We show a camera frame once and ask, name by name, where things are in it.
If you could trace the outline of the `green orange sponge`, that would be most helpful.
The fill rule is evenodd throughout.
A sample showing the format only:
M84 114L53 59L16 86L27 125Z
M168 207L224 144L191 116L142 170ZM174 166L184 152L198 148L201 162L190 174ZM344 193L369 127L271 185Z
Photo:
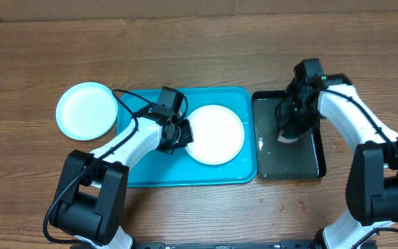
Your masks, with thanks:
M278 132L278 141L290 144L296 142L299 139L299 132L295 131L294 129L280 129Z

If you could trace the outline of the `white plate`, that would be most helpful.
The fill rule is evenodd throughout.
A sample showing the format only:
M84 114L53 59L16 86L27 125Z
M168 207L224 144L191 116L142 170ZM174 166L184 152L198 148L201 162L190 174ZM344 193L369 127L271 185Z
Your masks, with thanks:
M193 142L187 153L206 165L228 163L241 151L245 129L240 118L220 105L206 105L194 110L187 120L191 125Z

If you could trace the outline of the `light blue plate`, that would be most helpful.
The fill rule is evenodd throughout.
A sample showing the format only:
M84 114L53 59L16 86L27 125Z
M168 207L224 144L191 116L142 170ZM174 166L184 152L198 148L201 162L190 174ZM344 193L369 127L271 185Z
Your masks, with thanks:
M107 133L117 119L112 91L97 82L83 82L59 99L55 119L60 131L74 140L94 140Z

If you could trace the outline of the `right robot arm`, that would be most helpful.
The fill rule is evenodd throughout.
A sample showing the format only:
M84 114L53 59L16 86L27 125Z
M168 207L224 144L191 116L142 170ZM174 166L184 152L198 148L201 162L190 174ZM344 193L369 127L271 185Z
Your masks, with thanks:
M373 235L398 233L392 227L398 223L398 133L364 104L344 74L327 75L318 59L304 59L294 67L274 117L279 142L296 142L325 118L354 152L347 208L320 230L315 248L375 248Z

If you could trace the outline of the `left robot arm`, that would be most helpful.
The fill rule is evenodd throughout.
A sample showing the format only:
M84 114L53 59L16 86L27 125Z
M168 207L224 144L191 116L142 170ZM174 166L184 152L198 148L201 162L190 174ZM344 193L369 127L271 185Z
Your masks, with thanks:
M165 86L110 142L70 152L44 217L45 238L71 248L135 248L121 226L129 172L150 151L172 154L193 141L187 109L187 97Z

